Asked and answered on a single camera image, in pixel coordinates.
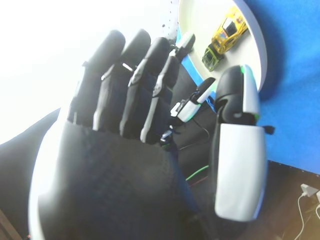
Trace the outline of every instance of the blue mat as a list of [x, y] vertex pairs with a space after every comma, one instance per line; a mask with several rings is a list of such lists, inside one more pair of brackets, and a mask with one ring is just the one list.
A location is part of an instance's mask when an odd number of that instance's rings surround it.
[[[258, 123], [276, 128], [266, 136], [267, 158], [320, 174], [320, 1], [244, 1], [267, 50]], [[199, 85], [203, 80], [190, 59], [182, 64]]]

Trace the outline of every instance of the back of robotic hand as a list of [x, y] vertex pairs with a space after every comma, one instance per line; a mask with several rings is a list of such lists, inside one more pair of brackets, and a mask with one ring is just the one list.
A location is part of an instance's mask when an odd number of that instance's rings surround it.
[[179, 66], [195, 41], [110, 32], [84, 63], [67, 116], [44, 137], [29, 197], [34, 240], [188, 239], [198, 209], [167, 130]]

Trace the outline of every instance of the toy vehicle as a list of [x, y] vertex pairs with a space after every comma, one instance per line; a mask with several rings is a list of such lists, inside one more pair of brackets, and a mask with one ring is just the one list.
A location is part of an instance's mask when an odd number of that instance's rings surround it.
[[204, 55], [202, 57], [202, 62], [204, 66], [212, 72], [217, 64], [224, 58], [223, 54], [219, 54], [212, 44], [205, 49]]
[[211, 43], [219, 54], [224, 54], [237, 42], [247, 29], [248, 27], [241, 12], [236, 6], [233, 6], [213, 35]]

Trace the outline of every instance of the round white tray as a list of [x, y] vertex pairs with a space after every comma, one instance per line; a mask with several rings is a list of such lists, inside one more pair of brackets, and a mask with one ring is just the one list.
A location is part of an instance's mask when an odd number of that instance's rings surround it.
[[[224, 54], [225, 58], [216, 69], [209, 72], [202, 63], [202, 57], [228, 9], [234, 5], [244, 16], [249, 31]], [[203, 80], [208, 77], [219, 80], [225, 69], [247, 64], [253, 71], [257, 89], [260, 91], [267, 73], [267, 50], [259, 24], [243, 0], [180, 0], [178, 20], [182, 35], [186, 32], [195, 34], [193, 52], [189, 57]]]

